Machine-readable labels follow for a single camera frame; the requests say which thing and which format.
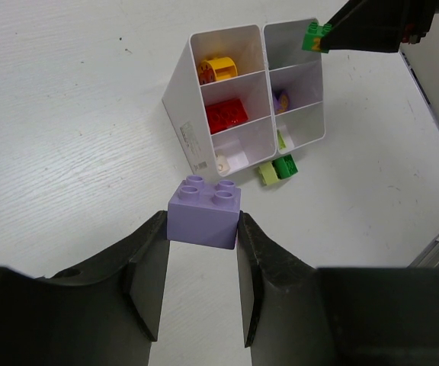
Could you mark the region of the lime lego brick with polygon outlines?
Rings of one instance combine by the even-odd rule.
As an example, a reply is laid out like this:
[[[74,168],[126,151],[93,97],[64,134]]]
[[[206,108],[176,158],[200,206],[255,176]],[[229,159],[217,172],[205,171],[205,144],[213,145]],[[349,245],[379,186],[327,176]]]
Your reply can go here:
[[[284,138],[282,137],[281,131],[277,130],[277,141],[279,145],[279,149],[286,149],[286,143],[284,142]]]

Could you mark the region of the red curved base lego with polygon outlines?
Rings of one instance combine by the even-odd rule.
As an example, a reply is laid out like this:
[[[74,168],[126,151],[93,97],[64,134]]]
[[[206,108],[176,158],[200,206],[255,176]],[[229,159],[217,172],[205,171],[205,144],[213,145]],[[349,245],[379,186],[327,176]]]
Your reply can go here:
[[[215,134],[248,121],[248,115],[239,98],[205,107],[210,133]]]

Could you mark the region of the green and lime lego stack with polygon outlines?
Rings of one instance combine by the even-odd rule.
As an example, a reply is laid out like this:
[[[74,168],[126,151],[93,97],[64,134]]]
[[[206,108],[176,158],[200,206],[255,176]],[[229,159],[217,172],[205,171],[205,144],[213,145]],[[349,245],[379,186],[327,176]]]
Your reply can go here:
[[[259,165],[258,172],[263,185],[270,186],[291,178],[298,173],[298,168],[293,157],[289,154]]]

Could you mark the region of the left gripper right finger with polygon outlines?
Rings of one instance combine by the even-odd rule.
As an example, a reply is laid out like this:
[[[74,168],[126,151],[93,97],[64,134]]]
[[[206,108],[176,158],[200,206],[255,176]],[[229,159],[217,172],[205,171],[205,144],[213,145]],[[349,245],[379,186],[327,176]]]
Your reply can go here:
[[[241,213],[236,247],[254,365],[439,365],[439,268],[313,268]]]

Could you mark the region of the right white divided container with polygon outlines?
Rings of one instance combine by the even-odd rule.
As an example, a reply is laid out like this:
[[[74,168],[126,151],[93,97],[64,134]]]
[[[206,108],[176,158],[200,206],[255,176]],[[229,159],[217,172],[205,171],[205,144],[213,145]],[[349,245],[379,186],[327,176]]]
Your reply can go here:
[[[262,28],[274,129],[281,131],[287,147],[279,149],[277,142],[279,155],[325,136],[322,54],[302,50],[306,29],[314,20],[276,22]],[[275,114],[272,92],[283,89],[290,97],[290,109]]]

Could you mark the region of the left white divided container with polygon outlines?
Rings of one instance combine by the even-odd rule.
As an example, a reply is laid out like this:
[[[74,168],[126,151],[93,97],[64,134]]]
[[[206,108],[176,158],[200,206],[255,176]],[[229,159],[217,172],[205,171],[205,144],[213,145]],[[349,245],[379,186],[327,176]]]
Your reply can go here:
[[[277,151],[256,25],[192,34],[162,103],[194,174],[224,178]]]

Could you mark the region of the green square lego brick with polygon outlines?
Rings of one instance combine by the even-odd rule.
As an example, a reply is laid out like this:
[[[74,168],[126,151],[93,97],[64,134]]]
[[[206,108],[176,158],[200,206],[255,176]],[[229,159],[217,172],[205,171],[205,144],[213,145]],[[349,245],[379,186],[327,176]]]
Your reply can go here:
[[[327,23],[320,25],[317,20],[312,21],[305,32],[302,44],[302,50],[317,53],[328,53],[328,50],[322,49],[321,40],[332,30],[332,26]]]

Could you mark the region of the white lego brick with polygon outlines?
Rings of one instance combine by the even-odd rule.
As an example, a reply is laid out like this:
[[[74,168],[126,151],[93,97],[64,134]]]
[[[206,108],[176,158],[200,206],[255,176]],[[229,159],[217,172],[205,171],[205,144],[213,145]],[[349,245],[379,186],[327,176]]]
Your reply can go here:
[[[225,176],[230,171],[230,165],[223,154],[216,154],[216,167],[221,176]]]

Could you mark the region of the white divided container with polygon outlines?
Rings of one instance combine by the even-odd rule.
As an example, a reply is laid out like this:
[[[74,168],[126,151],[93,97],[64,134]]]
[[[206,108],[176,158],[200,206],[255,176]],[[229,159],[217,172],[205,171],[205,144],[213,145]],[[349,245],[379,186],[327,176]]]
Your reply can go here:
[[[287,147],[279,149],[277,142],[279,155],[325,136],[322,54],[302,50],[306,29],[314,20],[276,22],[262,28],[274,129],[281,131]],[[275,114],[272,92],[283,89],[290,97],[290,109]]]
[[[277,151],[256,25],[192,34],[162,103],[194,174],[224,178]]]

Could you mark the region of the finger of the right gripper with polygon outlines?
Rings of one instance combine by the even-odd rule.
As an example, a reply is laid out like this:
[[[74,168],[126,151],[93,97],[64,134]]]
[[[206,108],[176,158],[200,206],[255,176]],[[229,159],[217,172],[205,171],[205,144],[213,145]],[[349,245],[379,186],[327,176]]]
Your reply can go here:
[[[417,44],[426,36],[436,7],[436,1],[349,1],[328,21],[331,30],[320,48],[395,53],[401,44]]]

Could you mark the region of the lilac green red lego stack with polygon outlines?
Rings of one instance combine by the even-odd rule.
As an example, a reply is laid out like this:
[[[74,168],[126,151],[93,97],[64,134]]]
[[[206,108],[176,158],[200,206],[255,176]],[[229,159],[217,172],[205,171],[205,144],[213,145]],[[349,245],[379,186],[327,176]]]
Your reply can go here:
[[[234,249],[241,189],[230,180],[216,184],[199,175],[183,180],[168,202],[167,238],[218,249]]]

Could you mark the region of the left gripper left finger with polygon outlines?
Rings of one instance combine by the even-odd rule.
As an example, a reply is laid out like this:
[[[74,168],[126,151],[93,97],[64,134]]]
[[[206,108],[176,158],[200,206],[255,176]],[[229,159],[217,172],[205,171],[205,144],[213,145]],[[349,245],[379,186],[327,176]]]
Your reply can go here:
[[[0,266],[0,365],[146,365],[158,338],[167,213],[51,278]]]

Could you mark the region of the yellow oval printed lego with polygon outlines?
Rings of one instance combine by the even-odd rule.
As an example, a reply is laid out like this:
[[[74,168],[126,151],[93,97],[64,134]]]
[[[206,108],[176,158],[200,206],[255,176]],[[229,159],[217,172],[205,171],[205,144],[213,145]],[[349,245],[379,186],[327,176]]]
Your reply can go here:
[[[232,58],[225,56],[201,61],[197,67],[197,74],[199,84],[205,85],[235,78],[238,76],[238,70]]]

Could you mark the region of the purple butterfly wing lego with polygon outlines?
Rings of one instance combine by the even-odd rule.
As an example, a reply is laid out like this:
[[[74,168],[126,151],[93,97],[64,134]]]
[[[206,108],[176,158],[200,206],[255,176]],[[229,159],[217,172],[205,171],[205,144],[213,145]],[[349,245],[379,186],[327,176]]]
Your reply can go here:
[[[273,91],[274,113],[282,114],[290,109],[290,97],[285,89]]]

